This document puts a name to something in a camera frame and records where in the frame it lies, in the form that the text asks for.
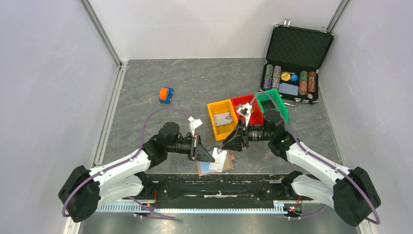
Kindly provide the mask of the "black poker chip case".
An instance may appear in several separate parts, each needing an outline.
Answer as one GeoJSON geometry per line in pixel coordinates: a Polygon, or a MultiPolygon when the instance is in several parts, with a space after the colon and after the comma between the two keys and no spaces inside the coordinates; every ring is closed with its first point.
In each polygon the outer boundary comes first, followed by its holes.
{"type": "Polygon", "coordinates": [[[321,30],[293,27],[286,24],[276,24],[270,34],[270,41],[265,56],[265,64],[259,90],[267,91],[273,88],[273,78],[276,66],[280,74],[288,72],[297,74],[295,82],[283,81],[299,87],[299,94],[291,96],[279,94],[283,99],[304,104],[316,104],[319,100],[319,70],[333,43],[335,35],[321,30]]]}

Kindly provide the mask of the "card in yellow bin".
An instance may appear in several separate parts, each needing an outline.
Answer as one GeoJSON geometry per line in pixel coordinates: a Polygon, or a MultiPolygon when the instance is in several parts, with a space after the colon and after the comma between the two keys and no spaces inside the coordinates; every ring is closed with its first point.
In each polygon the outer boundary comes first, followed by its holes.
{"type": "Polygon", "coordinates": [[[230,112],[224,112],[213,115],[213,122],[216,127],[230,124],[232,122],[232,116],[230,112]]]}

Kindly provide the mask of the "yellow dealer chip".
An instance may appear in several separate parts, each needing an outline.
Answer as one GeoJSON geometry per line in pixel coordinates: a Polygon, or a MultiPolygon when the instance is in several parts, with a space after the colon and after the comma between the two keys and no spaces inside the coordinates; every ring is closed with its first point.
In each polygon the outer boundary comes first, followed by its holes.
{"type": "Polygon", "coordinates": [[[288,72],[284,72],[281,74],[281,80],[283,81],[289,81],[291,79],[291,74],[288,72]]]}

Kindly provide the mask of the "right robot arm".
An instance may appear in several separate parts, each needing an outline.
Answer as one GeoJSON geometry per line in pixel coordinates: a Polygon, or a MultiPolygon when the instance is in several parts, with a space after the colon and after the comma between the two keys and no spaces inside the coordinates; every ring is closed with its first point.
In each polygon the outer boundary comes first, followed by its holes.
{"type": "Polygon", "coordinates": [[[304,196],[319,201],[353,227],[367,220],[370,214],[375,216],[373,222],[379,224],[377,208],[381,199],[368,173],[360,167],[350,169],[328,160],[294,137],[286,127],[275,110],[264,113],[262,125],[250,125],[239,118],[235,129],[223,141],[223,149],[241,152],[251,141],[267,141],[272,154],[310,173],[293,171],[287,175],[281,186],[284,197],[304,196]]]}

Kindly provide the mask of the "blue orange toy car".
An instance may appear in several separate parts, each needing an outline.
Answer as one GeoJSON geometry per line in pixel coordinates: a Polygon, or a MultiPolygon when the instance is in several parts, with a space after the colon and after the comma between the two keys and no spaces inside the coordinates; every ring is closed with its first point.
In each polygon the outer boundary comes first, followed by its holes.
{"type": "Polygon", "coordinates": [[[174,89],[169,87],[163,87],[159,92],[160,103],[170,104],[172,101],[172,96],[174,94],[174,89]]]}

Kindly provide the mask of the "yellow plastic bin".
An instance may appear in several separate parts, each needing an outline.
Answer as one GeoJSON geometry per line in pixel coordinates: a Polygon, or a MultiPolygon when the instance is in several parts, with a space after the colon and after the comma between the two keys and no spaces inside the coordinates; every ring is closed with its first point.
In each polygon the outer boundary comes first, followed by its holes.
{"type": "Polygon", "coordinates": [[[208,103],[207,109],[216,141],[224,140],[238,122],[231,99],[208,103]]]}

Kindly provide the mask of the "blue dealer chip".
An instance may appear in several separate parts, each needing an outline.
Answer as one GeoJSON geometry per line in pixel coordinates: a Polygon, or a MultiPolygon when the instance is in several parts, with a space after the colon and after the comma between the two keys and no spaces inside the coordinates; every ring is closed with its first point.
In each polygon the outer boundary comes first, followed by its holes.
{"type": "Polygon", "coordinates": [[[291,75],[290,80],[291,80],[292,82],[295,82],[295,81],[297,81],[298,79],[299,79],[299,77],[298,77],[297,74],[292,74],[292,75],[291,75]]]}

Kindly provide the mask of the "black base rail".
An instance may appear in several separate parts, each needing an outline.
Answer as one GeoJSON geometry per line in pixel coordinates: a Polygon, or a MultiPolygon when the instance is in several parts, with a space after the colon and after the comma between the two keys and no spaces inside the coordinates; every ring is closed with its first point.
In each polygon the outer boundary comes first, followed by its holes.
{"type": "Polygon", "coordinates": [[[133,178],[142,181],[139,201],[154,200],[157,208],[171,209],[237,209],[270,208],[273,201],[293,204],[309,201],[298,197],[282,184],[285,175],[278,174],[146,174],[133,178]]]}

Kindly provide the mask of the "red plastic bin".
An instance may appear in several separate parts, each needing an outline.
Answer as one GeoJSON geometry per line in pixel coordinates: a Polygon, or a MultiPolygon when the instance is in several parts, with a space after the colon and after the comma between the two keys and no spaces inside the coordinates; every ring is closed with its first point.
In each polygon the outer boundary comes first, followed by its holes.
{"type": "MultiPolygon", "coordinates": [[[[233,97],[230,99],[233,105],[236,119],[240,117],[240,115],[236,112],[237,107],[241,104],[246,104],[247,102],[249,103],[253,99],[253,97],[254,97],[253,94],[248,94],[244,96],[233,97]]],[[[252,103],[251,117],[249,120],[249,124],[251,125],[262,125],[263,124],[263,113],[261,111],[261,108],[258,105],[257,100],[255,100],[252,103]]]]}

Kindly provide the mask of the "card in green bin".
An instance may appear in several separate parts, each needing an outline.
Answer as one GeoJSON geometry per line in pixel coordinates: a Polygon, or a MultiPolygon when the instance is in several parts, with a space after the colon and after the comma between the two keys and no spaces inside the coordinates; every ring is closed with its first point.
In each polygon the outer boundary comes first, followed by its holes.
{"type": "Polygon", "coordinates": [[[275,105],[270,100],[261,102],[261,105],[262,105],[263,110],[265,112],[268,111],[268,110],[276,109],[275,105]]]}

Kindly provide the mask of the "tan leather card holder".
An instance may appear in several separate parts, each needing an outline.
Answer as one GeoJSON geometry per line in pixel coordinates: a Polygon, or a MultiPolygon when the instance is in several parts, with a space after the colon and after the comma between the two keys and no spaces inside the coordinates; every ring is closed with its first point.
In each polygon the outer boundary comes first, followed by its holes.
{"type": "MultiPolygon", "coordinates": [[[[233,165],[233,160],[235,159],[235,156],[231,151],[227,151],[225,163],[223,166],[223,172],[230,171],[234,169],[233,165]]],[[[197,161],[197,169],[198,169],[198,176],[206,176],[206,175],[212,175],[212,174],[218,174],[219,172],[213,171],[209,169],[209,162],[199,162],[197,161]]]]}

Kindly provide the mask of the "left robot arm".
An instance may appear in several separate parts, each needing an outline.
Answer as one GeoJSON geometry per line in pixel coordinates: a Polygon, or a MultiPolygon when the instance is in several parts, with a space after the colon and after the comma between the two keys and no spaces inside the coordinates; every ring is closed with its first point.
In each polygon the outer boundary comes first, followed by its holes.
{"type": "Polygon", "coordinates": [[[74,168],[58,192],[63,204],[62,215],[78,223],[113,201],[130,196],[150,197],[153,182],[145,171],[163,163],[169,153],[187,155],[191,161],[215,161],[199,134],[182,136],[177,123],[167,122],[128,156],[100,167],[87,169],[80,165],[74,168]]]}

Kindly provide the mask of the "green plastic bin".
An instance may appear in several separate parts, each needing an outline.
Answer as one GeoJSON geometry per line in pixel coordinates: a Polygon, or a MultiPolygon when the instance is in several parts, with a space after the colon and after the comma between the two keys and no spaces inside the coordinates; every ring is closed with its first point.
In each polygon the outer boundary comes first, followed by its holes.
{"type": "Polygon", "coordinates": [[[254,93],[254,95],[257,96],[256,100],[258,102],[259,107],[261,108],[262,113],[264,113],[265,111],[263,110],[261,102],[270,100],[270,101],[272,101],[272,103],[276,107],[276,109],[274,109],[274,110],[280,111],[280,113],[283,116],[283,118],[285,119],[286,123],[289,123],[289,112],[288,112],[288,109],[287,109],[284,101],[282,100],[278,90],[277,89],[271,89],[271,90],[265,91],[265,93],[268,93],[268,95],[260,94],[260,93],[263,93],[263,91],[256,92],[256,93],[254,93]]]}

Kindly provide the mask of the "light blue card deck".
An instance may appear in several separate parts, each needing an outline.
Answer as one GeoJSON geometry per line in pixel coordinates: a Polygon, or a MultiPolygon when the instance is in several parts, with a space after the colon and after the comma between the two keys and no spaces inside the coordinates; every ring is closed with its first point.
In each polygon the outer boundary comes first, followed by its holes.
{"type": "Polygon", "coordinates": [[[279,92],[282,94],[297,96],[299,94],[299,87],[288,83],[281,83],[279,86],[279,92]]]}

